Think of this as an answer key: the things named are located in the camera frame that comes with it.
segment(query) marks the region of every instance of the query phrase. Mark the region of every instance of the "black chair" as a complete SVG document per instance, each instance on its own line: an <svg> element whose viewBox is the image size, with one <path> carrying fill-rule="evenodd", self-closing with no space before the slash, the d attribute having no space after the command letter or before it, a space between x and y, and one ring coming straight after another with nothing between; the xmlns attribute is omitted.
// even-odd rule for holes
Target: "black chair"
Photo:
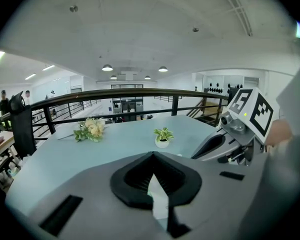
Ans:
<svg viewBox="0 0 300 240"><path fill-rule="evenodd" d="M12 96L8 106L11 114L14 148L21 158L32 155L37 150L32 127L31 106L25 106L22 93L23 91Z"/></svg>

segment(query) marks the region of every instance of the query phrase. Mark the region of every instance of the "desk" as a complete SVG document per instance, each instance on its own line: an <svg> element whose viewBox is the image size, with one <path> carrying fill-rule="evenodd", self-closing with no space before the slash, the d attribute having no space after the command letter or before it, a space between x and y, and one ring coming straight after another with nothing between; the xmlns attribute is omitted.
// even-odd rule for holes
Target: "desk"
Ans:
<svg viewBox="0 0 300 240"><path fill-rule="evenodd" d="M168 127L174 139L167 148L155 144L154 129ZM108 124L103 140L76 142L74 136L58 140L78 124L60 127L28 159L13 181L5 203L28 216L36 203L77 173L149 151L188 157L215 128L185 115Z"/></svg>
<svg viewBox="0 0 300 240"><path fill-rule="evenodd" d="M15 143L14 134L12 131L2 131L0 132L0 137L3 136L4 140L0 143L0 155L6 150L9 149L11 155L14 157L14 160L18 163L19 159L16 157L17 154L11 149L11 146Z"/></svg>

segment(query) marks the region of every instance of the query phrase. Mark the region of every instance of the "black railing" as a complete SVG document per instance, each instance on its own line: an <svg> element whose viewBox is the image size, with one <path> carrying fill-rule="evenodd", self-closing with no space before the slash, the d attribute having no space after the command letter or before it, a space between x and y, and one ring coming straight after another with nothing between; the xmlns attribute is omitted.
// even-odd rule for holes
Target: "black railing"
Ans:
<svg viewBox="0 0 300 240"><path fill-rule="evenodd" d="M154 96L154 99L160 100L160 101L166 101L166 102L172 102L174 97L173 96Z"/></svg>
<svg viewBox="0 0 300 240"><path fill-rule="evenodd" d="M45 109L40 109L39 111L34 111L33 106L31 106L32 111L34 111L34 114L32 115L33 127L34 127L34 129L33 129L34 139L37 141L42 141L42 140L48 139L47 137L42 137L49 130L50 130L50 132L51 132L51 130L53 130L53 128L51 128L51 126L49 127L47 118L49 118L49 121L51 121L51 122L54 122L56 119L58 119L58 121L63 121L68 118L72 119L72 117L75 114L77 114L78 112L83 111L99 102L100 102L99 99L95 99L95 100L87 100L87 101L81 101L81 102L55 105L55 106L49 107L48 116L45 113Z"/></svg>
<svg viewBox="0 0 300 240"><path fill-rule="evenodd" d="M155 113L167 113L171 112L172 116L177 115L178 111L186 111L186 110L202 110L204 108L217 108L217 113L202 115L201 118L211 117L216 115L215 118L211 120L209 124L213 123L217 125L219 122L219 114L221 112L221 107L226 106L222 104L222 100L227 100L228 97L204 93L198 91L189 91L189 90L175 90L175 89L159 89L159 88L125 88L125 89L105 89L105 90L93 90L93 91L83 91L79 93L71 93L66 94L50 99L45 99L34 103L31 105L32 111L36 111L34 115L40 115L40 113L44 114L44 120L37 120L33 123L34 129L33 132L38 131L41 127L46 127L44 132L41 132L35 140L46 140L47 138L42 138L41 136L45 134L48 130L51 134L56 131L56 127L60 124L72 123L84 121L86 117L78 117L73 118L72 116L84 110L87 107L92 106L97 103L101 99L113 99L113 98L126 98L126 97L163 97L167 98L168 102L172 102L172 107L169 109L161 109L161 110L147 110L147 111L134 111L134 112L126 112L126 113L117 113L117 114L106 114L106 115L93 115L91 118L105 118L105 119L113 119L115 121L116 118L120 117L132 117L132 116L140 116L145 114L155 114ZM178 102L180 97L200 97L200 98L213 98L219 99L219 104L213 106L192 106L192 107L178 107Z"/></svg>

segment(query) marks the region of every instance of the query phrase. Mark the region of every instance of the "robotic arm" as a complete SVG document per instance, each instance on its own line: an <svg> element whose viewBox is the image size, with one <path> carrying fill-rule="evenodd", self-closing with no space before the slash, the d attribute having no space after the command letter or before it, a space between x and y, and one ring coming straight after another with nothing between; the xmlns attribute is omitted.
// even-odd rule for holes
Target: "robotic arm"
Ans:
<svg viewBox="0 0 300 240"><path fill-rule="evenodd" d="M274 110L258 88L239 89L221 116L221 127L196 149L192 159L250 165L264 150Z"/></svg>

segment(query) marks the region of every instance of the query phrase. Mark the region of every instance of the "black slot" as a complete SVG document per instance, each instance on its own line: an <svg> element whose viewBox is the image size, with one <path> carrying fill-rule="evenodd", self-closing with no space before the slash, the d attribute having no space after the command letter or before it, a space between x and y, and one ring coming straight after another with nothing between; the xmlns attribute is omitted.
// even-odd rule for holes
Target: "black slot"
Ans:
<svg viewBox="0 0 300 240"><path fill-rule="evenodd" d="M41 224L40 227L54 235L58 236L64 225L70 219L71 215L78 208L83 200L82 197L69 195Z"/></svg>
<svg viewBox="0 0 300 240"><path fill-rule="evenodd" d="M222 171L222 172L220 172L219 175L230 178L230 179L234 179L237 181L242 181L245 177L242 174L238 174L238 173L234 173L234 172L230 172L230 171Z"/></svg>
<svg viewBox="0 0 300 240"><path fill-rule="evenodd" d="M230 140L229 141L229 145L232 144L232 143L234 143L235 141L236 141L235 139Z"/></svg>
<svg viewBox="0 0 300 240"><path fill-rule="evenodd" d="M214 151L219 147L221 147L221 145L225 143L225 141L226 141L226 137L224 135L218 134L213 136L200 148L200 150L196 154L194 154L191 157L191 159L198 159L205 156L211 151Z"/></svg>

